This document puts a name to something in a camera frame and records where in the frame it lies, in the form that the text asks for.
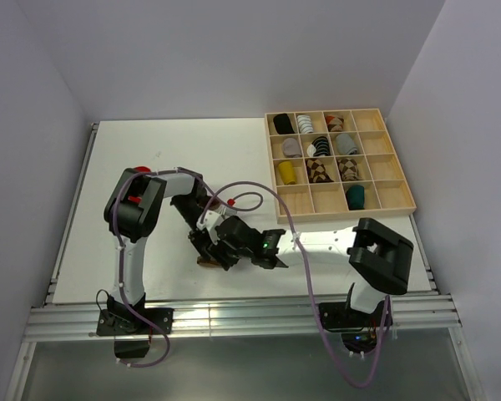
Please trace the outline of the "rolled white striped sock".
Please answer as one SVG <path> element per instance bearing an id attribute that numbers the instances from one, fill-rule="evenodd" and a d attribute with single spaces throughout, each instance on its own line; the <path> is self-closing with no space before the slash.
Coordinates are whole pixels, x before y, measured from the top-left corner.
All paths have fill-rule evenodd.
<path id="1" fill-rule="evenodd" d="M 296 116 L 299 132 L 301 134 L 311 134 L 314 132 L 311 116 L 308 114 L 298 114 Z"/>

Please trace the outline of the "rolled black striped sock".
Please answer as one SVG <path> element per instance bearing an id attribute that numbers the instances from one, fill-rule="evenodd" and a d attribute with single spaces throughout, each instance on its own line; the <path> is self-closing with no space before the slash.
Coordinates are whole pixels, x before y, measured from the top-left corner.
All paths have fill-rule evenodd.
<path id="1" fill-rule="evenodd" d="M 307 154 L 310 157 L 331 156 L 331 146 L 326 136 L 316 137 L 307 147 Z"/>

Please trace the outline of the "dark green reindeer sock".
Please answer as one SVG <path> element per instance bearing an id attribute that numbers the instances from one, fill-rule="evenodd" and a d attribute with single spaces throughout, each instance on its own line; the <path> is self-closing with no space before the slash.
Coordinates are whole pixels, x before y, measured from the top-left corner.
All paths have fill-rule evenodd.
<path id="1" fill-rule="evenodd" d="M 365 188 L 362 185 L 352 185 L 346 190 L 347 206 L 350 211 L 365 209 Z"/>

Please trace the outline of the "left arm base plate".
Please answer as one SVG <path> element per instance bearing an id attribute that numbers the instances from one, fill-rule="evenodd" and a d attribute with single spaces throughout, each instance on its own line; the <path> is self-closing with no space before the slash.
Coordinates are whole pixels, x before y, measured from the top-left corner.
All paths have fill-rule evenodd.
<path id="1" fill-rule="evenodd" d="M 165 334 L 172 331 L 174 309 L 170 307 L 134 309 L 142 318 L 134 315 L 124 304 L 117 302 L 99 314 L 96 334 L 100 337 L 159 334 L 159 330 L 151 326 L 153 323 Z"/>

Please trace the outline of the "brown striped sock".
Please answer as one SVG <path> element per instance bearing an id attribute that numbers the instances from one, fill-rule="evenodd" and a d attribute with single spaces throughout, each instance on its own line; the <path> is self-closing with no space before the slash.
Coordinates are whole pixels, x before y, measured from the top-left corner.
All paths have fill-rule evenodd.
<path id="1" fill-rule="evenodd" d="M 205 207 L 207 201 L 211 199 L 212 197 L 207 195 L 200 202 L 200 205 Z M 209 210 L 216 211 L 219 207 L 220 202 L 218 200 L 213 200 Z M 222 252 L 219 246 L 211 240 L 210 234 L 207 231 L 203 231 L 200 239 L 200 256 L 197 258 L 197 264 L 203 267 L 222 268 L 221 258 Z"/>

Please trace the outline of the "rolled brown argyle sock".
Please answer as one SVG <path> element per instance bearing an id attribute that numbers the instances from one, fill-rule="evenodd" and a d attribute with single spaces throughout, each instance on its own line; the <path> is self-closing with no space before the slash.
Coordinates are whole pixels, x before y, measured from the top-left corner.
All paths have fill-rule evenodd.
<path id="1" fill-rule="evenodd" d="M 310 184 L 332 183 L 325 165 L 319 159 L 306 159 L 306 173 Z"/>

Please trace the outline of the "rolled grey beige sock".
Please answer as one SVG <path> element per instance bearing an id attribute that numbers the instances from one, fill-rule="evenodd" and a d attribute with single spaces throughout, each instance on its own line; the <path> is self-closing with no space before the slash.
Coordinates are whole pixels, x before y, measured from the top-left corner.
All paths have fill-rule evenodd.
<path id="1" fill-rule="evenodd" d="M 281 144 L 282 154 L 286 158 L 301 158 L 302 152 L 299 142 L 296 138 L 286 138 Z"/>

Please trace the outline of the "wooden compartment tray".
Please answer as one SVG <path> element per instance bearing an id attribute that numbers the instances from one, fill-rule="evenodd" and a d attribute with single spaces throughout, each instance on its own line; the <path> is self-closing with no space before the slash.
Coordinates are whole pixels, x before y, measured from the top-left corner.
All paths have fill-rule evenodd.
<path id="1" fill-rule="evenodd" d="M 417 205 L 379 109 L 268 113 L 278 221 L 410 216 Z"/>

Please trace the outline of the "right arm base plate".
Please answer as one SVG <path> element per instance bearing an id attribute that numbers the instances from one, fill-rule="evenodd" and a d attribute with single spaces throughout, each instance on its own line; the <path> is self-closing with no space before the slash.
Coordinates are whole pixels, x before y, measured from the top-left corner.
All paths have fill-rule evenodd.
<path id="1" fill-rule="evenodd" d="M 318 304 L 321 325 L 328 332 L 347 332 L 378 327 L 383 310 L 384 301 L 380 301 L 372 313 L 351 309 L 346 302 L 321 302 Z"/>

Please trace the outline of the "red sock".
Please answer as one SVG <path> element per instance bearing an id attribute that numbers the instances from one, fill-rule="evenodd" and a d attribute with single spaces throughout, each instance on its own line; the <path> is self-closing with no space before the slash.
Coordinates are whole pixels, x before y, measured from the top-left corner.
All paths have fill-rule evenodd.
<path id="1" fill-rule="evenodd" d="M 134 167 L 134 169 L 138 172 L 146 172 L 146 173 L 151 172 L 151 169 L 149 167 L 146 167 L 146 166 L 137 166 L 137 167 Z"/>

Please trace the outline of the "rolled orange argyle sock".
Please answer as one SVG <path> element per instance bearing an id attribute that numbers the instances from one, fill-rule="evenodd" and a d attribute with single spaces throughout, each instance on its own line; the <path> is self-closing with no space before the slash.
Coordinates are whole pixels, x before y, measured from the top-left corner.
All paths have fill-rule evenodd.
<path id="1" fill-rule="evenodd" d="M 325 114 L 326 127 L 329 132 L 342 132 L 344 130 L 345 120 L 336 114 Z"/>

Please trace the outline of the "rolled dark argyle sock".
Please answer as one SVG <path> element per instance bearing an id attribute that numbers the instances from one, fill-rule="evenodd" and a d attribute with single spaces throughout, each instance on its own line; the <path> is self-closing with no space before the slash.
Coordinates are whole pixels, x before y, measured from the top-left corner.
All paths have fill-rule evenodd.
<path id="1" fill-rule="evenodd" d="M 363 179 L 361 172 L 362 160 L 360 158 L 343 157 L 337 160 L 340 178 L 344 182 L 353 182 Z"/>

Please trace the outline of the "aluminium frame rail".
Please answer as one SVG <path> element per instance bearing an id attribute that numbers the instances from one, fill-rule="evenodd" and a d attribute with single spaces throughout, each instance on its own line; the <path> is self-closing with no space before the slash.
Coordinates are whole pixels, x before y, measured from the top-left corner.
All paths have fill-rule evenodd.
<path id="1" fill-rule="evenodd" d="M 170 338 L 313 334 L 317 332 L 310 302 L 304 297 L 281 297 L 245 302 L 177 302 Z M 461 327 L 449 295 L 406 296 L 392 300 L 397 330 Z M 33 309 L 23 341 L 67 342 L 99 340 L 95 331 L 99 309 L 94 305 L 50 305 Z"/>

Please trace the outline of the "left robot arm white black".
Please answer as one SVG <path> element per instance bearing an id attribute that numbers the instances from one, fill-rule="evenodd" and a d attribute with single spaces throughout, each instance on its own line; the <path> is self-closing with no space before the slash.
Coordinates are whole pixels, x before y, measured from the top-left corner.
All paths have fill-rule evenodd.
<path id="1" fill-rule="evenodd" d="M 159 219 L 163 200 L 180 213 L 191 230 L 209 200 L 203 176 L 176 169 L 155 173 L 148 168 L 127 168 L 107 205 L 104 220 L 118 249 L 114 289 L 107 306 L 126 333 L 137 333 L 146 323 L 143 267 L 146 241 Z"/>

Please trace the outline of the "rolled yellow sock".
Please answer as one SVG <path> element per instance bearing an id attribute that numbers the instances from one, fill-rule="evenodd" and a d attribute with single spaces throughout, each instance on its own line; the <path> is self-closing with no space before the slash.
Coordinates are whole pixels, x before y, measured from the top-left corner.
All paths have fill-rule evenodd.
<path id="1" fill-rule="evenodd" d="M 296 185 L 297 178 L 293 164 L 289 161 L 282 161 L 277 165 L 277 170 L 283 185 Z"/>

